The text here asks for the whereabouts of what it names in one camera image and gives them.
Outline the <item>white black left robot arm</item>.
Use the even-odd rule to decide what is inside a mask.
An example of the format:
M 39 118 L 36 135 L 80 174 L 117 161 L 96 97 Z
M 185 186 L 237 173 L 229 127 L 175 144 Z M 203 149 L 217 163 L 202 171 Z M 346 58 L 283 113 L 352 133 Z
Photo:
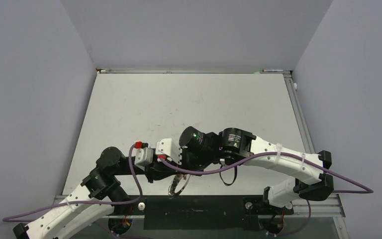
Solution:
M 136 155 L 125 156 L 112 146 L 103 150 L 95 168 L 61 202 L 43 208 L 45 214 L 13 228 L 18 239 L 69 239 L 74 234 L 97 221 L 115 215 L 132 215 L 148 208 L 143 189 L 138 181 L 139 174 L 148 174 L 150 181 L 156 177 L 166 178 L 174 171 L 153 170 L 159 159 L 172 159 L 180 164 L 180 147 L 150 148 L 137 142 L 132 150 Z

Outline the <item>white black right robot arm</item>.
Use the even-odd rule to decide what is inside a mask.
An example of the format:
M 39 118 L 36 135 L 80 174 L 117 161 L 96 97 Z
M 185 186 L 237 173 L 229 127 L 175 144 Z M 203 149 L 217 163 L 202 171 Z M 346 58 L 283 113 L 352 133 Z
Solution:
M 245 165 L 288 175 L 284 182 L 264 189 L 261 206 L 267 213 L 297 199 L 324 201 L 334 191 L 333 176 L 326 173 L 332 164 L 328 151 L 294 151 L 233 127 L 203 133 L 189 126 L 182 132 L 179 145 L 184 148 L 182 168 L 186 170 L 199 171 L 211 164 L 222 168 Z

